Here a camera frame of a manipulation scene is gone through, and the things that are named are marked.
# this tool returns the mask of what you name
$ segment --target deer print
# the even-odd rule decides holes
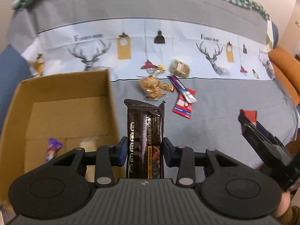
[[[76,47],[78,45],[75,45],[73,50],[71,51],[69,48],[68,48],[68,51],[71,53],[71,55],[73,55],[74,57],[76,58],[80,58],[81,59],[81,62],[85,64],[85,68],[84,68],[84,71],[92,71],[92,70],[97,70],[98,67],[95,67],[94,66],[94,63],[97,62],[99,60],[99,57],[105,53],[107,53],[107,51],[110,49],[110,46],[111,46],[111,42],[109,42],[108,46],[106,46],[106,44],[100,40],[100,42],[102,43],[103,45],[103,49],[101,50],[101,52],[99,51],[99,49],[97,48],[97,52],[92,56],[92,59],[91,60],[87,60],[86,56],[83,55],[83,50],[80,49],[79,51],[79,54],[76,53]]]
[[[272,67],[271,61],[269,60],[269,57],[267,56],[267,59],[264,61],[261,58],[261,54],[263,52],[261,50],[259,50],[259,54],[258,54],[258,59],[260,60],[260,62],[262,63],[262,65],[265,67],[268,76],[270,77],[270,79],[274,79],[275,78],[275,72],[274,69]]]
[[[214,50],[214,54],[213,56],[211,57],[209,55],[209,53],[206,51],[206,47],[205,47],[205,50],[202,49],[202,44],[203,44],[204,41],[202,41],[199,46],[197,45],[197,42],[196,42],[196,45],[197,45],[197,48],[199,49],[199,51],[201,53],[203,53],[205,56],[206,56],[206,59],[210,62],[212,68],[214,69],[214,71],[218,74],[218,75],[221,75],[221,76],[224,76],[224,75],[229,75],[230,72],[226,69],[226,68],[222,68],[222,67],[218,67],[216,65],[216,60],[217,60],[217,56],[219,56],[222,51],[223,51],[223,47],[222,49],[220,49],[220,46],[217,44],[218,46],[218,51],[216,51],[216,49]]]

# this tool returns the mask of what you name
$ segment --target purple snack package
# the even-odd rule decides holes
[[[46,153],[46,162],[51,161],[59,149],[62,148],[62,143],[58,142],[55,138],[49,138],[48,149]]]

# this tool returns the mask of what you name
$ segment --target black snack package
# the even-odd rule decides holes
[[[154,106],[142,101],[125,99],[127,110],[128,157],[127,178],[162,179],[164,161],[165,101]]]

